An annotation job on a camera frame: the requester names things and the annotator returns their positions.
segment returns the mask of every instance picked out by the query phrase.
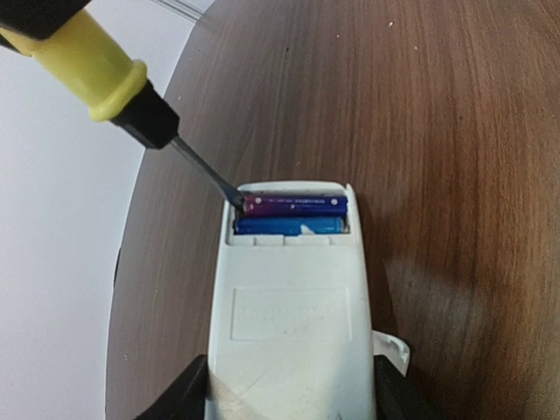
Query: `brown wooden surface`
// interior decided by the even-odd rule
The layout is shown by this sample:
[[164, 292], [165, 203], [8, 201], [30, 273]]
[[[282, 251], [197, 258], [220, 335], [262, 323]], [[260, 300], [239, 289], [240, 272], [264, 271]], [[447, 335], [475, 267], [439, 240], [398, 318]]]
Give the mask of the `brown wooden surface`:
[[[414, 347], [411, 378], [450, 418], [560, 417], [559, 25], [557, 0], [218, 0], [168, 89], [235, 183], [353, 185], [374, 327]], [[220, 213], [179, 156], [146, 154], [108, 419], [206, 351]]]

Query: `blue battery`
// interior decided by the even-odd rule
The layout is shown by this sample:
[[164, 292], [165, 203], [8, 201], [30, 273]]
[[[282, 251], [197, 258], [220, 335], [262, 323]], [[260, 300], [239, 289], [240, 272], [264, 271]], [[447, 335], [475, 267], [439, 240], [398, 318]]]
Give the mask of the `blue battery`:
[[344, 232], [340, 217], [241, 217], [235, 222], [238, 235], [334, 235]]

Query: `white plastic piece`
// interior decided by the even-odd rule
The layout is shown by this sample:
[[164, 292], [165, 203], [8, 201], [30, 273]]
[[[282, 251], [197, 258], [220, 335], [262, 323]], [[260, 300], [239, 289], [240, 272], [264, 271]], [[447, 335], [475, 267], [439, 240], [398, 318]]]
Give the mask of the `white plastic piece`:
[[383, 354], [387, 356], [402, 376], [406, 376], [410, 363], [409, 346], [401, 339], [379, 331], [372, 332], [372, 340], [374, 342], [374, 355]]
[[317, 242], [237, 241], [235, 212], [225, 204], [205, 419], [374, 420], [368, 284], [352, 187], [295, 181], [242, 190], [345, 194], [349, 231]]

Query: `screwdriver shaft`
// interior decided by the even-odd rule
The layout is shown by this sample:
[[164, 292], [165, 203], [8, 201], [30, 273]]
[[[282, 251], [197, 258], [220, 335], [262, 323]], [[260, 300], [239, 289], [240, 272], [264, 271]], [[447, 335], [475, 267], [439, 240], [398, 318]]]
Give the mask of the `screwdriver shaft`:
[[200, 172], [212, 181], [213, 185], [220, 190], [224, 199], [226, 199], [238, 210], [243, 209], [243, 202], [245, 201], [243, 193], [222, 178], [218, 172], [216, 172], [212, 166], [200, 157], [199, 154], [191, 148], [191, 146], [185, 143], [180, 136], [173, 138], [171, 140], [171, 145], [181, 154], [181, 156], [183, 156], [183, 158], [196, 166]]

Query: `screwdriver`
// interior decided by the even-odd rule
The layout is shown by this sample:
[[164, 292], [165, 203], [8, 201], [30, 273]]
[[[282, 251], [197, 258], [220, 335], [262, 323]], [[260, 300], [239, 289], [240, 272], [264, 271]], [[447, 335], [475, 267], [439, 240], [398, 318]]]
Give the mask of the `screwdriver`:
[[[37, 25], [29, 24], [26, 13], [7, 16], [10, 11], [0, 10], [3, 45], [35, 58], [89, 106], [94, 121], [111, 121], [148, 149], [171, 144], [224, 199], [243, 209], [243, 193], [179, 136], [179, 116], [154, 90], [147, 66], [131, 60], [86, 10], [70, 14], [61, 26], [46, 28], [40, 35]], [[45, 21], [48, 23], [48, 19], [40, 19], [37, 24]]]

